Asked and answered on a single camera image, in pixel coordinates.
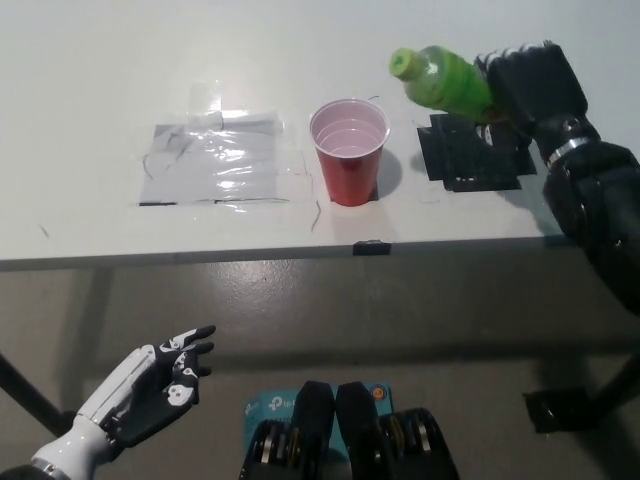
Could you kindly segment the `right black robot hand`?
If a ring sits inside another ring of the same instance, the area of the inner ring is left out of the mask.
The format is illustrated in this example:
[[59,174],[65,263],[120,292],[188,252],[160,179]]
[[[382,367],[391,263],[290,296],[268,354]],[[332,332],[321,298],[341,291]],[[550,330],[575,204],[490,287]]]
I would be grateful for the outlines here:
[[562,48],[550,41],[480,54],[474,65],[494,104],[552,163],[584,143],[599,141],[587,119],[588,101]]

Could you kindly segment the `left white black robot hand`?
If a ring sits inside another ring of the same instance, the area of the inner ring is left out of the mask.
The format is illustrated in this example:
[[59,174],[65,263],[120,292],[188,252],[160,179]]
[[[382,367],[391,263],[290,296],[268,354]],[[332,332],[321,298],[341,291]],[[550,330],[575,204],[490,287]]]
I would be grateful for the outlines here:
[[90,395],[71,428],[41,447],[31,465],[53,479],[92,479],[96,469],[159,433],[199,403],[199,365],[213,325],[133,350]]

